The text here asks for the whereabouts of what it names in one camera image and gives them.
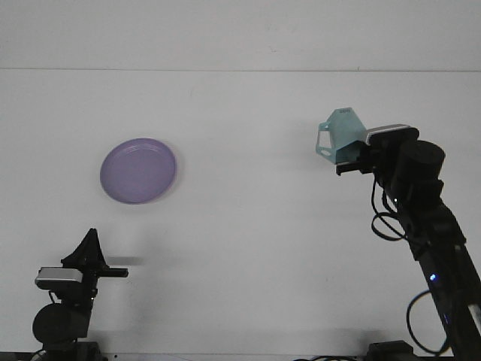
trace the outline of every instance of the wire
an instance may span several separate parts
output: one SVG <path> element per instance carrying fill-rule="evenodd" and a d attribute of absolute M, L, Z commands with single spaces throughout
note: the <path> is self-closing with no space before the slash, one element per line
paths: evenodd
<path fill-rule="evenodd" d="M 50 296 L 50 299 L 52 300 L 52 303 L 56 303 L 55 299 L 53 299 L 53 291 L 48 291 L 48 296 Z"/>
<path fill-rule="evenodd" d="M 30 358 L 30 361 L 33 361 L 33 359 L 35 358 L 35 356 L 38 356 L 40 357 L 40 359 L 44 359 L 44 357 L 41 355 L 41 352 L 44 351 L 43 348 L 41 348 L 40 350 L 38 351 L 35 351 L 33 354 L 32 354 L 32 357 Z"/>
<path fill-rule="evenodd" d="M 374 217 L 371 222 L 371 229 L 377 236 L 381 237 L 382 239 L 385 239 L 386 241 L 400 241 L 401 239 L 405 239 L 406 241 L 408 241 L 406 238 L 406 234 L 400 233 L 396 228 L 391 226 L 391 224 L 389 224 L 388 221 L 385 219 L 385 218 L 391 218 L 393 220 L 399 221 L 398 214 L 391 208 L 391 206 L 389 206 L 389 203 L 387 202 L 387 196 L 385 192 L 383 192 L 383 205 L 387 211 L 379 212 L 377 210 L 376 202 L 374 201 L 374 199 L 376 198 L 376 184 L 377 184 L 377 179 L 374 178 L 373 190 L 371 193 L 371 206 L 374 211 Z M 387 235 L 385 233 L 382 233 L 380 230 L 378 230 L 378 228 L 375 225 L 375 222 L 378 219 L 381 220 L 396 235 L 396 237 Z"/>
<path fill-rule="evenodd" d="M 293 361 L 317 361 L 324 359 L 323 361 L 358 361 L 354 357 L 349 356 L 315 356 L 312 359 L 295 359 Z"/>
<path fill-rule="evenodd" d="M 448 338 L 446 338 L 446 340 L 444 341 L 443 343 L 443 346 L 441 346 L 441 349 L 439 350 L 431 350 L 429 348 L 427 348 L 425 345 L 423 345 L 421 342 L 419 342 L 419 340 L 416 338 L 416 336 L 414 335 L 414 332 L 413 332 L 413 327 L 411 326 L 411 310 L 413 309 L 413 306 L 416 304 L 416 302 L 418 302 L 422 297 L 430 294 L 431 291 L 430 290 L 426 290 L 426 291 L 423 291 L 421 292 L 419 295 L 417 295 L 416 297 L 414 297 L 411 302 L 409 303 L 409 305 L 407 306 L 407 311 L 406 311 L 406 323 L 407 323 L 407 331 L 409 332 L 411 338 L 413 339 L 414 343 L 417 344 L 419 346 L 419 348 L 423 351 L 425 351 L 426 353 L 430 353 L 432 355 L 435 355 L 435 356 L 439 356 L 443 353 L 445 353 L 446 351 L 448 351 L 449 349 L 449 342 L 448 342 Z"/>

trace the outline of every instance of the teal plastic piece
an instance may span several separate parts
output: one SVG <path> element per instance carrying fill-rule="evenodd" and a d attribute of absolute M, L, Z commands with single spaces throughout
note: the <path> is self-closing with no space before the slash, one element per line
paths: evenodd
<path fill-rule="evenodd" d="M 320 144 L 321 132 L 329 132 L 330 147 Z M 365 133 L 366 128 L 352 108 L 336 109 L 327 122 L 319 124 L 316 153 L 334 164 L 354 162 Z"/>

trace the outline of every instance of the white wall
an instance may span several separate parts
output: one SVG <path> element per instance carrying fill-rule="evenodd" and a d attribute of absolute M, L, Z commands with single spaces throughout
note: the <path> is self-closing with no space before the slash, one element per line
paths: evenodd
<path fill-rule="evenodd" d="M 351 106 L 368 128 L 407 123 L 441 145 L 443 197 L 479 267 L 480 73 L 55 69 L 477 70 L 479 47 L 459 56 L 469 46 L 454 39 L 479 41 L 479 5 L 366 2 L 364 29 L 353 2 L 135 4 L 0 4 L 0 350 L 39 348 L 31 325 L 49 299 L 36 272 L 59 265 L 91 226 L 107 262 L 130 269 L 99 283 L 90 337 L 108 352 L 360 354 L 369 342 L 409 341 L 419 266 L 406 244 L 371 234 L 371 177 L 337 177 L 314 153 L 316 127 Z M 329 11 L 346 14 L 351 35 L 380 38 L 366 38 L 368 50 Z M 216 21 L 201 21 L 207 13 Z M 307 17 L 305 37 L 286 38 L 291 14 Z M 433 14 L 444 14 L 442 27 Z M 150 48 L 160 24 L 175 31 Z M 426 31 L 414 37 L 417 26 Z M 326 44 L 315 36 L 327 28 Z M 389 37 L 405 51 L 382 47 Z M 421 56 L 425 42 L 432 51 Z M 285 52 L 253 55 L 268 44 Z M 341 56 L 354 44 L 362 55 Z M 98 173 L 112 147 L 139 136 L 172 147 L 179 177 L 158 201 L 124 205 Z M 442 343 L 429 302 L 413 317 L 423 341 Z"/>
<path fill-rule="evenodd" d="M 4 0 L 0 66 L 481 70 L 481 2 Z"/>

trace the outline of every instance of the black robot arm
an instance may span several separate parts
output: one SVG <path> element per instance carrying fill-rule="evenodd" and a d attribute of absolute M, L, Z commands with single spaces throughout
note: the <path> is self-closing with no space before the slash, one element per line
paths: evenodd
<path fill-rule="evenodd" d="M 330 121 L 345 122 L 337 124 L 338 133 L 339 128 L 349 131 L 349 121 L 359 122 L 350 108 L 335 111 Z M 337 173 L 374 174 L 421 265 L 455 359 L 481 360 L 481 282 L 465 247 L 466 238 L 440 197 L 443 181 L 438 176 L 445 154 L 418 137 L 418 129 L 400 125 L 358 132 L 348 146 L 357 156 L 348 153 L 348 147 L 339 147 L 344 160 L 351 158 L 336 162 Z M 320 150 L 325 148 L 319 147 L 319 141 L 318 148 L 322 155 Z"/>
<path fill-rule="evenodd" d="M 42 308 L 32 328 L 51 359 L 81 359 L 71 352 L 78 348 L 79 338 L 87 337 L 98 279 L 127 277 L 128 270 L 110 268 L 105 263 L 96 229 L 88 231 L 62 264 L 63 267 L 43 267 L 35 279 L 39 288 L 55 293 L 60 302 Z"/>

